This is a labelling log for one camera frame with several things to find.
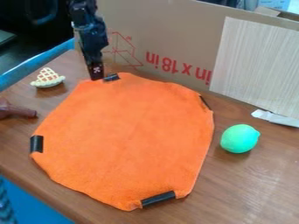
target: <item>cardboard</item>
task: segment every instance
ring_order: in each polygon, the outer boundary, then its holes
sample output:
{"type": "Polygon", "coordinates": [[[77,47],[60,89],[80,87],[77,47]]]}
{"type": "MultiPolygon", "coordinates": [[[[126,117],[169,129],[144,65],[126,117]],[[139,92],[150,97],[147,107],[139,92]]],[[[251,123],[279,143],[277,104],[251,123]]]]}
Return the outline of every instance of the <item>cardboard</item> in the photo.
{"type": "Polygon", "coordinates": [[[299,119],[299,32],[226,18],[210,90],[299,119]]]}
{"type": "Polygon", "coordinates": [[[285,11],[285,10],[277,10],[277,9],[271,9],[267,7],[259,6],[255,9],[256,13],[261,13],[264,15],[272,16],[272,17],[279,17],[279,18],[287,18],[294,21],[299,21],[299,15],[285,11]]]}
{"type": "Polygon", "coordinates": [[[105,58],[196,90],[212,78],[225,17],[299,30],[278,17],[190,0],[97,0],[109,31],[105,58]]]}

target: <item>black clip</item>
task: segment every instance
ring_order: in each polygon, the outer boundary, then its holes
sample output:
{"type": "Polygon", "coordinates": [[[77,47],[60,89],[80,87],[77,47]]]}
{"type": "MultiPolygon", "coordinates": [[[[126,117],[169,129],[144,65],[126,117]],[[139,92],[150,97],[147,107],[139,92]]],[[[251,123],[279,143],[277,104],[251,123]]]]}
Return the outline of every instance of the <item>black clip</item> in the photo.
{"type": "Polygon", "coordinates": [[[175,198],[176,198],[176,194],[173,191],[170,191],[170,192],[158,194],[154,197],[143,199],[141,202],[142,202],[143,207],[147,207],[147,206],[150,206],[157,202],[171,200],[171,199],[175,199],[175,198]]]}
{"type": "Polygon", "coordinates": [[[30,153],[38,151],[42,153],[44,150],[44,137],[43,136],[32,136],[30,138],[30,153]]]}
{"type": "Polygon", "coordinates": [[[207,104],[207,102],[206,102],[206,100],[205,100],[205,98],[204,97],[202,97],[201,95],[199,96],[199,98],[201,99],[201,101],[205,104],[205,106],[206,107],[208,107],[208,109],[210,109],[211,110],[211,108],[210,108],[210,106],[209,106],[209,104],[207,104]]]}

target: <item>blue object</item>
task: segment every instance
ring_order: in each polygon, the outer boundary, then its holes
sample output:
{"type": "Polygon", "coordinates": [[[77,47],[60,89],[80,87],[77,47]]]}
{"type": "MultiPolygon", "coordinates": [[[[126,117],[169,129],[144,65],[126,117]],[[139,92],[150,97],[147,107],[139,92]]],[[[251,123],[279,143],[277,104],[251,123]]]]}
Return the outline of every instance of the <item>blue object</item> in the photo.
{"type": "Polygon", "coordinates": [[[67,40],[61,45],[55,46],[53,49],[47,52],[42,52],[41,54],[24,61],[23,63],[21,63],[18,66],[15,66],[3,75],[0,75],[0,92],[12,86],[16,82],[22,80],[28,74],[33,73],[35,70],[39,69],[44,64],[60,56],[61,53],[64,53],[70,49],[74,49],[73,38],[67,40]]]}
{"type": "MultiPolygon", "coordinates": [[[[73,224],[71,220],[32,197],[7,179],[2,177],[0,179],[3,179],[3,186],[10,200],[10,208],[17,224],[73,224]]],[[[11,224],[13,222],[0,221],[0,223],[11,224]]]]}

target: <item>cardboard box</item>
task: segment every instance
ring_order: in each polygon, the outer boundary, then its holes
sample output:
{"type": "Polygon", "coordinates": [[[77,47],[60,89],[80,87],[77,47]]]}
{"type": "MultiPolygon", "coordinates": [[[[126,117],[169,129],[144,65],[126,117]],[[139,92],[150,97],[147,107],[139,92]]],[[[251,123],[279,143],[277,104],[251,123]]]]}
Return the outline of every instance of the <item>cardboard box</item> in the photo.
{"type": "Polygon", "coordinates": [[[97,0],[108,26],[104,56],[195,90],[212,78],[225,17],[299,30],[299,23],[191,0],[97,0]]]}

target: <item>wooden board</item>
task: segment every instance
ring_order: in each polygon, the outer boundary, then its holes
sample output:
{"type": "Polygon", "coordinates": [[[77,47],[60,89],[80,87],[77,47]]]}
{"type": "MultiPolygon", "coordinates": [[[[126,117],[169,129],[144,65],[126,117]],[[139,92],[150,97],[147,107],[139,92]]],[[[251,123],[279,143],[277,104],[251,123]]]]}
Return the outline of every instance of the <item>wooden board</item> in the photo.
{"type": "Polygon", "coordinates": [[[299,32],[226,18],[210,90],[299,118],[299,32]]]}
{"type": "Polygon", "coordinates": [[[255,107],[214,94],[203,93],[215,115],[214,138],[196,185],[185,199],[123,212],[52,182],[29,159],[30,136],[87,77],[87,70],[74,51],[47,66],[66,76],[65,85],[37,90],[29,85],[37,71],[2,93],[12,103],[36,109],[39,118],[0,121],[0,172],[76,223],[299,223],[299,129],[254,119],[250,113],[255,107]],[[219,147],[221,133],[237,123],[248,123],[261,132],[250,153],[234,155],[219,147]]]}

